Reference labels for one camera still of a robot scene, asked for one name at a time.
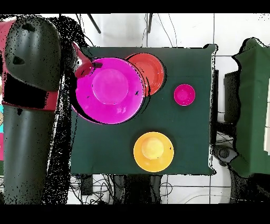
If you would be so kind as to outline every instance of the red plate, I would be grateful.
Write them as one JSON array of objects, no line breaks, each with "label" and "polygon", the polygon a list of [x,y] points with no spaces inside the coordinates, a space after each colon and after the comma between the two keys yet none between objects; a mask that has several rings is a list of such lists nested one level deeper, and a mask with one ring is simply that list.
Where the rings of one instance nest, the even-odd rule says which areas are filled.
[{"label": "red plate", "polygon": [[161,87],[164,79],[163,66],[158,58],[152,54],[139,53],[132,55],[128,61],[134,64],[141,72],[146,84],[146,96],[149,96],[148,82],[150,86],[150,95],[156,93]]}]

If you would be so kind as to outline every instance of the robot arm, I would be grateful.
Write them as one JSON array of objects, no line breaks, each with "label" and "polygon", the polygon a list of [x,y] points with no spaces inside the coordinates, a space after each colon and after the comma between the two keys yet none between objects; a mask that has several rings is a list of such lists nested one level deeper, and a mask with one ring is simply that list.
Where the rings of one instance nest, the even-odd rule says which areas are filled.
[{"label": "robot arm", "polygon": [[[66,203],[71,154],[69,91],[74,76],[71,67],[80,57],[79,48],[75,44],[72,48],[72,42],[87,46],[81,30],[65,27],[70,24],[79,26],[64,16],[50,20],[29,16],[0,22],[6,204]],[[75,68],[77,77],[82,67],[93,68],[83,55],[80,60],[82,63]],[[59,96],[63,74],[64,91]],[[58,121],[46,176],[57,98],[65,108]]]}]

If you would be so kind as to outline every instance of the small magenta bowl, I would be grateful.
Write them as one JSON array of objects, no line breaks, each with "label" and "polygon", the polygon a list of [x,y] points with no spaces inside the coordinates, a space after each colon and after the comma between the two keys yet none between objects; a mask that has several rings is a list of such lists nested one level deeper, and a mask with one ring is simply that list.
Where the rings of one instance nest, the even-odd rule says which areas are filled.
[{"label": "small magenta bowl", "polygon": [[175,102],[181,106],[188,106],[195,99],[195,90],[188,84],[179,85],[174,92]]}]

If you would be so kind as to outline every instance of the green tablecloth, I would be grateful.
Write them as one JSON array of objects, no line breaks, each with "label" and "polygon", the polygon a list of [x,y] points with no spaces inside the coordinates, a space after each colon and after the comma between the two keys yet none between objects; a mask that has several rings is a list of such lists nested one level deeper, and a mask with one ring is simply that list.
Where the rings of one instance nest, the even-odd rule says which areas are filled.
[{"label": "green tablecloth", "polygon": [[240,117],[236,125],[239,156],[231,165],[242,177],[270,174],[270,156],[264,151],[264,131],[270,78],[270,48],[251,38],[235,58],[240,67]]},{"label": "green tablecloth", "polygon": [[[209,168],[209,114],[211,54],[216,46],[188,48],[87,48],[89,57],[126,58],[133,53],[151,53],[163,63],[167,75],[164,87],[151,97],[143,113],[118,125],[87,122],[72,111],[72,133],[76,132],[71,156],[71,173],[145,174],[133,158],[136,140],[146,132],[168,136],[175,154],[168,168],[157,174],[211,175]],[[179,106],[173,99],[175,88],[190,84],[196,99]]]}]

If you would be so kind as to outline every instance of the orange plate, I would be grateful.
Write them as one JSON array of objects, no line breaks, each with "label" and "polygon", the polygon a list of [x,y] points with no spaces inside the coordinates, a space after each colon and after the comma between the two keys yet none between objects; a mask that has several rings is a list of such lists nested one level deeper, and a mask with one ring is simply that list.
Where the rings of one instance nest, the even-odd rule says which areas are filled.
[{"label": "orange plate", "polygon": [[161,87],[164,79],[163,66],[152,54],[138,53],[129,56],[128,61],[134,64],[141,72],[146,83],[146,96],[149,96],[149,87],[146,78],[149,81],[150,95],[156,93]]},{"label": "orange plate", "polygon": [[[158,138],[162,141],[164,146],[163,154],[156,160],[150,160],[146,158],[142,153],[142,143],[144,140],[150,137]],[[173,145],[167,136],[159,132],[148,132],[138,138],[134,145],[133,154],[136,163],[143,170],[148,172],[160,172],[170,165],[173,159],[174,151]]]}]

